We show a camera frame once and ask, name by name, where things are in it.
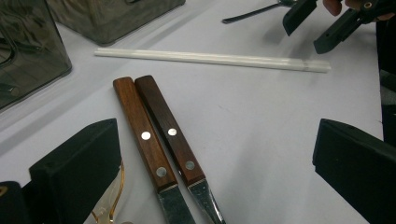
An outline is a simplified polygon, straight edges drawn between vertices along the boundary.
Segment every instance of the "metal rivet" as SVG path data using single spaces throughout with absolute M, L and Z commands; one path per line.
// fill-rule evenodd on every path
M 176 129 L 169 129 L 168 134 L 171 136 L 175 136 L 177 134 Z
M 157 169 L 157 176 L 164 177 L 166 176 L 166 169 L 164 167 L 160 167 Z
M 365 8 L 370 8 L 370 7 L 372 7 L 373 6 L 373 4 L 371 3 L 371 2 L 368 2 L 368 3 L 365 3 L 364 4 L 364 7 Z
M 150 137 L 151 137 L 151 134 L 149 132 L 143 132 L 142 133 L 143 140 L 149 140 Z
M 193 170 L 193 169 L 195 168 L 194 162 L 193 162 L 193 161 L 187 161 L 187 162 L 186 162 L 186 168 L 187 168 L 188 170 Z
M 7 186 L 0 186 L 0 197 L 6 194 L 7 191 L 8 191 Z

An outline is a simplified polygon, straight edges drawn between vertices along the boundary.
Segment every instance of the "white surface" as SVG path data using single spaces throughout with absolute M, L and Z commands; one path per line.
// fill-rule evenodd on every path
M 366 223 L 315 173 L 312 153 L 322 118 L 382 138 L 375 26 L 317 55 L 312 42 L 335 21 L 320 2 L 290 37 L 285 7 L 220 22 L 269 4 L 189 0 L 111 48 L 325 60 L 329 73 L 99 58 L 98 46 L 60 25 L 73 72 L 0 114 L 0 181 L 26 184 L 35 161 L 85 126 L 116 118 L 127 173 L 116 221 L 165 223 L 112 88 L 118 77 L 153 75 L 227 223 Z M 180 188 L 196 222 L 207 223 Z

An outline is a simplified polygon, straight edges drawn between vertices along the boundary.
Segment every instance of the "brown wooden handle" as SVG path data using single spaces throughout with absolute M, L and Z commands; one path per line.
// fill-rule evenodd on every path
M 122 77 L 114 80 L 113 86 L 157 192 L 176 185 L 176 177 L 154 132 L 134 82 L 130 77 Z
M 195 159 L 154 78 L 152 76 L 140 77 L 136 79 L 135 84 L 165 144 L 170 149 L 186 186 L 205 179 L 201 166 Z

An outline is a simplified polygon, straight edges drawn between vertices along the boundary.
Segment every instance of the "finger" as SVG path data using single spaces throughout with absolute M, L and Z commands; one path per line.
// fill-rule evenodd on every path
M 346 6 L 353 9 L 361 9 L 361 0 L 346 0 Z
M 323 0 L 323 6 L 334 16 L 341 13 L 342 5 L 339 0 Z
M 392 18 L 394 15 L 395 15 L 394 13 L 388 13 L 388 14 L 385 14 L 385 15 L 382 15 L 382 16 L 377 17 L 377 19 L 378 19 L 379 21 L 388 21 L 388 20 L 390 20 L 390 18 Z

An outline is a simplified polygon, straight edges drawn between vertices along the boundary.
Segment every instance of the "metal blade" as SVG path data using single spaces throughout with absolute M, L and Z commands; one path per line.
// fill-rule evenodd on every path
M 299 0 L 283 18 L 283 27 L 291 35 L 317 7 L 317 0 Z
M 158 193 L 168 224 L 195 224 L 178 186 Z
M 189 186 L 189 191 L 204 213 L 214 224 L 225 224 L 215 198 L 206 180 Z

